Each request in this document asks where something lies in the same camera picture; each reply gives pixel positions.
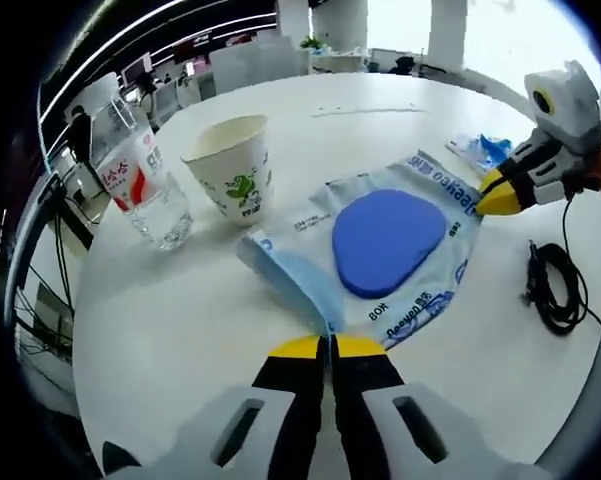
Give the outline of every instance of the blue oval sponge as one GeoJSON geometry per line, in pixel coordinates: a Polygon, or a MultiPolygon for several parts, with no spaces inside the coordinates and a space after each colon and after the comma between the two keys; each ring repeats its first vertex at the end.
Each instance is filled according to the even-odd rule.
{"type": "Polygon", "coordinates": [[[362,298],[394,292],[446,231],[440,209],[400,190],[377,190],[345,207],[332,244],[343,285],[362,298]]]}

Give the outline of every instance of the window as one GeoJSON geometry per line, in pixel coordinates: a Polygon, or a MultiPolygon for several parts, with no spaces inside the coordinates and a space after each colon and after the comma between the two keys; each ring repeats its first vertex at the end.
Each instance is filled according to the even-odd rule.
{"type": "Polygon", "coordinates": [[[431,0],[368,0],[367,45],[427,53],[431,31],[431,0]]]}
{"type": "Polygon", "coordinates": [[[578,60],[598,90],[601,67],[575,17],[549,0],[469,0],[464,66],[526,95],[524,75],[578,60]]]}

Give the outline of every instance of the potted plant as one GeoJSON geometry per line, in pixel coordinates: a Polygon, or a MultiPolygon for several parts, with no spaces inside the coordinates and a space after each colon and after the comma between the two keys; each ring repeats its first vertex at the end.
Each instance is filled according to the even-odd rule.
{"type": "Polygon", "coordinates": [[[320,50],[322,50],[326,46],[327,45],[324,42],[318,40],[315,37],[310,37],[308,35],[300,43],[300,48],[302,48],[302,49],[309,49],[309,50],[313,50],[313,51],[320,51],[320,50]]]}

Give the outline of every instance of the paper cup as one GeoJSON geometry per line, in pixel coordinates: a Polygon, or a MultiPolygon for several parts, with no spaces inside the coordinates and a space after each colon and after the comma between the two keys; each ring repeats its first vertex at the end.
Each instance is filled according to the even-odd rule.
{"type": "Polygon", "coordinates": [[[259,222],[272,199],[267,117],[251,115],[202,132],[180,159],[222,214],[241,226],[259,222]]]}

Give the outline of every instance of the table surface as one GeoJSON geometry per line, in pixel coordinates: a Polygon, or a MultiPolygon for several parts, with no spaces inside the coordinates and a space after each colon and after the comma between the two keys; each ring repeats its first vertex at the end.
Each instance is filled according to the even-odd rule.
{"type": "MultiPolygon", "coordinates": [[[[483,132],[515,143],[533,127],[478,93],[382,74],[279,80],[177,113],[157,136],[167,167],[190,199],[195,224],[187,242],[174,252],[154,252],[113,207],[83,267],[73,369],[98,462],[105,440],[141,462],[158,458],[205,403],[229,385],[250,384],[268,351],[310,333],[235,257],[243,232],[224,221],[178,159],[205,127],[256,113],[270,117],[277,211],[326,181],[419,148],[477,186],[445,142],[483,132]]],[[[536,461],[557,435],[601,338],[590,316],[567,338],[555,337],[519,300],[528,239],[563,244],[563,209],[557,202],[486,218],[450,306],[389,352],[405,382],[421,381],[445,396],[476,419],[492,448],[523,462],[536,461]]],[[[601,316],[601,195],[576,198],[567,228],[590,307],[601,316]]]]}

